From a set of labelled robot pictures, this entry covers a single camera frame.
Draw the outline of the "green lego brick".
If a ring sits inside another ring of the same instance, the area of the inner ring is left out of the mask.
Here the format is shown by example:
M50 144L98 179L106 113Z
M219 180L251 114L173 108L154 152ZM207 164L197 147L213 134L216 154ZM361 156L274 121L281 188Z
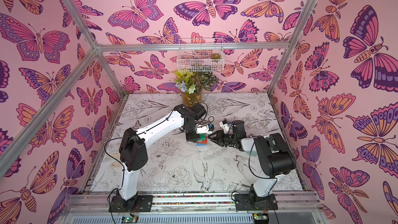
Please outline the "green lego brick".
M207 141L207 136L206 134L201 134L199 138L199 142Z

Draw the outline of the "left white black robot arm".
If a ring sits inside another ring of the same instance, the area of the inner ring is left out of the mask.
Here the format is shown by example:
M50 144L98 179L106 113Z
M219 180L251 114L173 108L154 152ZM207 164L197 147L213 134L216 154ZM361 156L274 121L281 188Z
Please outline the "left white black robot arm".
M124 168L122 186L119 195L128 201L137 195L138 176L141 168L148 161L147 149L157 140L175 129L182 129L188 142L196 143L200 134L197 132L196 121L206 114L206 109L200 103L193 107L184 104L177 105L165 117L158 121L134 130L128 128L123 134L119 147L120 160Z

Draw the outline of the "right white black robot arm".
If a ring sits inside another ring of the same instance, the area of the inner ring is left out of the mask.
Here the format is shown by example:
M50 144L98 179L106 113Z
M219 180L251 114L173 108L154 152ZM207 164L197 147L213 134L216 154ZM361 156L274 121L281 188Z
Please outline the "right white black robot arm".
M248 169L257 179L250 187L252 198L269 197L277 182L296 169L296 159L280 133L248 136L242 120L223 120L220 128L208 136L210 141L249 153Z

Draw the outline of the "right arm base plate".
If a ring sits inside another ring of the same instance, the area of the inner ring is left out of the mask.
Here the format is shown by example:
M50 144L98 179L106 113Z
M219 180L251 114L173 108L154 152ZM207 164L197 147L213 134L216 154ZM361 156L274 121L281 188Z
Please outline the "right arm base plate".
M232 196L237 211L278 210L274 194L266 197L257 197L250 194L234 194Z

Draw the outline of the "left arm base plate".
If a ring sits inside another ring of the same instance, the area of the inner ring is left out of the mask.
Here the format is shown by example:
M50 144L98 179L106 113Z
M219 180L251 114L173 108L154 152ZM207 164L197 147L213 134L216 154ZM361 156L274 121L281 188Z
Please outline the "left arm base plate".
M129 200L124 200L120 195L112 197L110 213L150 212L152 208L152 195L136 195Z

